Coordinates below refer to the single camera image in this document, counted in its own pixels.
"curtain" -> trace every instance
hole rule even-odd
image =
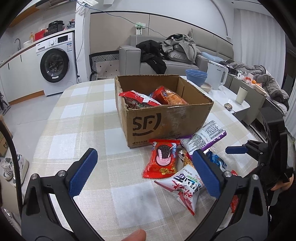
[[[236,27],[239,17],[241,28]],[[281,87],[286,57],[285,33],[281,26],[270,16],[243,9],[236,10],[234,21],[234,35],[241,36],[236,36],[233,42],[238,61],[241,58],[241,62],[250,66],[263,65]]]
[[[296,138],[296,85],[294,85],[290,99],[288,100],[290,109],[284,117],[285,126],[290,134]]]

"white cup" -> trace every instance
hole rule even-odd
[[[237,93],[237,98],[235,99],[237,103],[242,104],[244,102],[244,99],[246,98],[248,94],[248,90],[244,87],[239,87],[239,91]]]

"pile of clothes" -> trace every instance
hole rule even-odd
[[[192,37],[184,34],[173,34],[163,42],[147,40],[136,45],[141,49],[141,62],[146,62],[157,74],[164,74],[166,65],[163,61],[172,60],[187,64],[195,64],[201,52]]]
[[[253,79],[258,84],[262,84],[262,88],[269,94],[271,100],[277,104],[283,110],[283,114],[286,115],[289,110],[289,95],[286,91],[282,90],[277,81],[271,76],[263,65],[249,66],[244,63],[238,63],[229,59],[227,61],[221,61],[219,64],[231,66],[236,70],[240,70],[243,73],[254,75]]]

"washing machine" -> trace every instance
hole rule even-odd
[[[77,83],[74,32],[38,43],[36,54],[46,96],[61,93]]]

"human hand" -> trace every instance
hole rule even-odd
[[[146,232],[142,229],[138,229],[135,232],[131,233],[129,236],[124,238],[122,241],[145,241]]]
[[[283,191],[286,191],[287,189],[289,189],[289,187],[291,187],[292,183],[293,183],[293,180],[294,180],[294,174],[290,177],[290,181],[287,182],[287,183],[283,183],[283,181],[278,181],[276,183],[276,185],[270,189],[271,191],[275,191],[275,190],[278,190],[278,189],[282,189]]]

